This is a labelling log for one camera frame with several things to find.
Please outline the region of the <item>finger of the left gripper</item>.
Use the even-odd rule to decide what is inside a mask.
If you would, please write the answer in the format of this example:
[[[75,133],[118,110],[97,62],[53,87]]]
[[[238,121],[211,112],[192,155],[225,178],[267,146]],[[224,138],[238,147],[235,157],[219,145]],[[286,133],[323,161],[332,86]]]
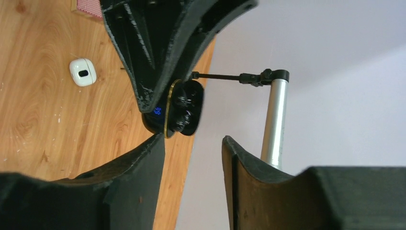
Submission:
[[[130,78],[139,111],[148,113],[173,80],[187,41],[215,0],[102,0],[103,21]]]
[[[213,38],[224,27],[242,14],[258,5],[257,0],[216,0],[204,14],[187,41],[177,66],[173,80],[185,81]]]

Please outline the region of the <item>black earbud charging case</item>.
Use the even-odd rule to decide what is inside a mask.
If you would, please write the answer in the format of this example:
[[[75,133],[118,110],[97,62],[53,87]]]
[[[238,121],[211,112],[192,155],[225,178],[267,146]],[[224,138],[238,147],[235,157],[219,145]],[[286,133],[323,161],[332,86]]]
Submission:
[[[192,136],[203,109],[204,87],[195,80],[175,80],[165,91],[152,112],[142,114],[142,121],[153,134],[171,138],[175,133]]]

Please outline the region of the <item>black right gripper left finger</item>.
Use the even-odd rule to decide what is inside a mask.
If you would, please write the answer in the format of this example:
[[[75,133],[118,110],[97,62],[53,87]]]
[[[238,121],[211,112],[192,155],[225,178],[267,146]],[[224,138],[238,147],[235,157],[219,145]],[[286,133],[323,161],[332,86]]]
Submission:
[[[162,134],[76,178],[0,175],[3,230],[151,230],[165,160]]]

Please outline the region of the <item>white earbud charging case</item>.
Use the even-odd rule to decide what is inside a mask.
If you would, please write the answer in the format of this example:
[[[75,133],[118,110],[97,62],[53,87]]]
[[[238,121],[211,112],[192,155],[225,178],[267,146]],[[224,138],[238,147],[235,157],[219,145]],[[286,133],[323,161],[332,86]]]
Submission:
[[[71,61],[69,71],[74,83],[79,87],[92,85],[97,80],[94,64],[87,58],[79,58]]]

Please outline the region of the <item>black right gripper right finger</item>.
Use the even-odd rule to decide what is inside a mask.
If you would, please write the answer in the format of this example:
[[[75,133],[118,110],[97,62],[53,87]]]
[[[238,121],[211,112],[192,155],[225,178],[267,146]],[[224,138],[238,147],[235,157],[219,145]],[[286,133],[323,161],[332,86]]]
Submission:
[[[222,141],[232,230],[403,230],[404,167],[315,166],[293,176]]]

